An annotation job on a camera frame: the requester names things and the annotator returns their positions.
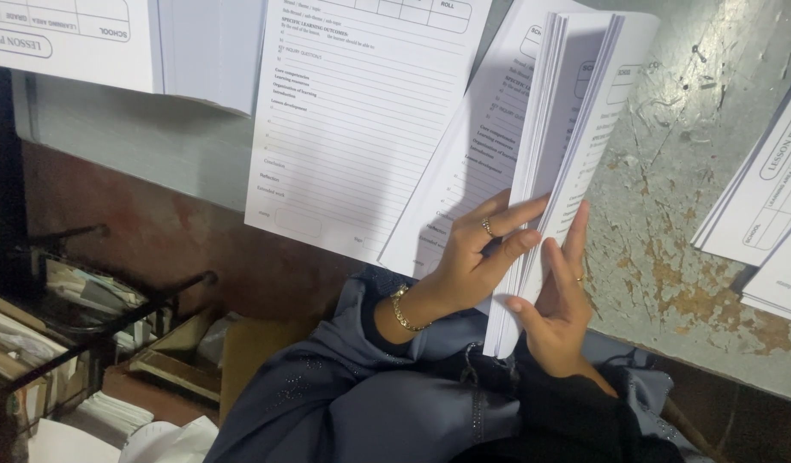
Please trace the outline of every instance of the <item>gray table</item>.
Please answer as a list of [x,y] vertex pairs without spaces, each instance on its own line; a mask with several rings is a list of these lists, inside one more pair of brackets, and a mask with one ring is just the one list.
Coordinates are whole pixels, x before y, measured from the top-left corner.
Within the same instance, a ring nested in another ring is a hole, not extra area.
[[[743,268],[689,240],[791,85],[791,0],[585,0],[663,22],[590,189],[591,328],[791,398],[791,323],[742,306]],[[510,0],[494,0],[480,56]],[[16,72],[19,134],[242,211],[252,121]]]

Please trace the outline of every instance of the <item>hand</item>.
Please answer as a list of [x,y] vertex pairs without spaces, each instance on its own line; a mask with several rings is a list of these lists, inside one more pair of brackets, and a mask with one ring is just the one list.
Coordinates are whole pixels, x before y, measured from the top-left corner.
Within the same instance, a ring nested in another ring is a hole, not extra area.
[[[548,200],[544,196],[508,208],[510,191],[505,189],[459,217],[452,224],[438,268],[401,297],[402,315],[411,325],[426,326],[483,301],[512,263],[541,242],[541,234],[536,230],[513,231],[541,215]],[[511,234],[489,257],[481,254],[493,240],[481,225],[484,217],[489,217],[490,229],[496,237]],[[406,343],[416,335],[396,320],[389,298],[376,306],[375,320],[379,333],[391,343]]]
[[[417,295],[430,291],[442,316],[483,301],[498,286],[512,263],[541,242],[537,230],[513,231],[540,216],[548,200],[547,195],[507,208],[510,191],[505,189],[459,217],[452,224],[438,268],[421,279],[410,292]],[[493,235],[510,235],[489,257],[481,254],[493,239],[482,225],[484,217],[489,217]]]
[[527,348],[538,364],[555,377],[584,374],[586,360],[581,345],[592,318],[579,278],[584,276],[582,257],[586,242],[589,204],[582,201],[564,241],[564,250],[553,238],[544,241],[544,257],[553,272],[548,275],[534,307],[523,298],[509,297],[513,310],[527,332]]

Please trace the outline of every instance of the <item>lesson plan sheet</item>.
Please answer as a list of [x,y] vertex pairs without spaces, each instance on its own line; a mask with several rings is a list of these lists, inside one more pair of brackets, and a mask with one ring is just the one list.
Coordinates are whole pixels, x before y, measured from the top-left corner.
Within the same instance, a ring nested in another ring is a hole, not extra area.
[[154,0],[0,0],[0,66],[160,91],[157,17]]
[[[565,0],[513,3],[380,257],[383,266],[418,279],[431,273],[453,220],[512,186],[529,84],[553,10],[592,11]],[[583,78],[576,77],[578,91]]]
[[741,302],[791,320],[791,231],[744,287]]
[[270,2],[245,222],[375,263],[461,102],[490,4]]
[[791,229],[791,96],[766,141],[754,148],[695,244],[705,252],[760,265]]

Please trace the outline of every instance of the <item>cardboard box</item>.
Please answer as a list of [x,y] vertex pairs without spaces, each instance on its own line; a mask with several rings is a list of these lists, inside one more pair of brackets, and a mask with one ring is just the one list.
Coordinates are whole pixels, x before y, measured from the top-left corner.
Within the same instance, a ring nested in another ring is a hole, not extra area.
[[138,352],[129,361],[131,372],[146,372],[199,394],[221,400],[221,371],[197,359],[198,344],[209,327],[224,314],[215,308],[202,310],[181,326]]

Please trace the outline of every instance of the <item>gold ring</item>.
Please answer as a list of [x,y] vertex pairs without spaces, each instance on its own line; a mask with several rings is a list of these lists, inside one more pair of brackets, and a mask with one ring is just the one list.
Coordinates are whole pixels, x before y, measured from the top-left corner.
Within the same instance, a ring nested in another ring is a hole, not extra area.
[[495,235],[493,235],[493,231],[490,230],[490,217],[485,216],[484,219],[481,221],[481,226],[484,227],[484,230],[487,231],[490,237],[497,238]]

